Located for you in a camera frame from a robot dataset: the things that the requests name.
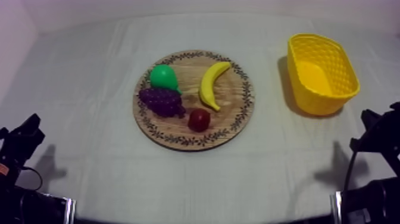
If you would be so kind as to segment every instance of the wooden plate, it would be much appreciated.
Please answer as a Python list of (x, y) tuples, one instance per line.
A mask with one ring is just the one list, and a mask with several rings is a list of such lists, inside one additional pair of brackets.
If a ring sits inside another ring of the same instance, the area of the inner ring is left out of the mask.
[[(230, 61), (232, 67), (214, 83), (215, 101), (221, 107), (215, 112), (201, 102), (198, 89), (206, 70), (218, 61)], [(176, 73), (187, 111), (182, 119), (160, 117), (147, 109), (138, 97), (141, 89), (150, 87), (150, 72), (158, 64), (168, 64)], [(195, 108), (211, 113), (210, 127), (201, 133), (187, 126), (190, 112)], [(253, 109), (253, 85), (241, 67), (220, 54), (201, 50), (181, 51), (157, 61), (139, 79), (133, 96), (133, 116), (140, 129), (156, 143), (179, 151), (208, 150), (231, 140), (245, 127)]]

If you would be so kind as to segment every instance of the yellow basket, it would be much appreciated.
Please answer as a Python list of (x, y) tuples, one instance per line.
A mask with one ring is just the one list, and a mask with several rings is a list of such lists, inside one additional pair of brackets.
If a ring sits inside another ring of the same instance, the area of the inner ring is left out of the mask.
[(289, 39), (287, 67), (300, 109), (314, 115), (338, 111), (360, 91), (360, 83), (343, 48), (335, 41), (297, 34)]

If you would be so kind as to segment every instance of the yellow banana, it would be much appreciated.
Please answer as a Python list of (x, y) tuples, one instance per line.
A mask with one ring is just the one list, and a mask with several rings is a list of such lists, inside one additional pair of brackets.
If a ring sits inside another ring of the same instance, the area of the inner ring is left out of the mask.
[(203, 101), (203, 103), (209, 105), (216, 111), (219, 111), (221, 107), (215, 103), (215, 96), (213, 91), (214, 81), (219, 77), (219, 75), (221, 75), (224, 71), (228, 70), (229, 68), (230, 68), (229, 62), (227, 61), (217, 62), (213, 64), (205, 72), (201, 80), (199, 89), (200, 99), (201, 101)]

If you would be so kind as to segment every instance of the white tablecloth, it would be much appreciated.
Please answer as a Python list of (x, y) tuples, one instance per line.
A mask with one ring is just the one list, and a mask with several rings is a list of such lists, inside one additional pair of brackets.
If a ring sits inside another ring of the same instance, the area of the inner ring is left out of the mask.
[[(286, 42), (298, 32), (333, 38), (349, 54), (361, 92), (336, 116), (315, 119), (288, 106)], [(256, 93), (243, 132), (202, 153), (153, 143), (132, 116), (139, 76), (186, 49), (237, 61)], [(44, 176), (43, 191), (75, 198), (80, 217), (280, 222), (330, 212), (329, 194), (343, 185), (349, 140), (364, 131), (361, 111), (382, 113), (399, 100), (399, 71), (395, 36), (343, 24), (261, 14), (130, 18), (41, 36), (1, 102), (0, 125), (14, 128), (38, 113), (46, 138), (27, 165)], [(359, 154), (352, 186), (390, 176), (380, 155)], [(27, 173), (20, 179), (35, 182)]]

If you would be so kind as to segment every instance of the toy fruit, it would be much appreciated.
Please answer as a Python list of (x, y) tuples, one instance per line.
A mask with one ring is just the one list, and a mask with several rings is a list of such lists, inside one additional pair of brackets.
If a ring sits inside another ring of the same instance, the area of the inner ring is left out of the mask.
[(150, 84), (152, 87), (172, 89), (182, 94), (178, 87), (175, 71), (166, 64), (160, 64), (153, 68), (150, 73)]
[(182, 107), (180, 94), (171, 89), (149, 88), (139, 91), (139, 98), (147, 107), (161, 117), (183, 117), (186, 110)]
[(217, 62), (213, 64), (204, 74), (200, 89), (199, 95), (201, 101), (203, 103), (212, 107), (215, 111), (220, 110), (220, 106), (215, 103), (215, 96), (214, 96), (214, 81), (221, 75), (224, 71), (230, 68), (230, 63), (227, 61)]
[(187, 126), (195, 132), (202, 132), (210, 125), (210, 113), (204, 109), (195, 109), (190, 113)]

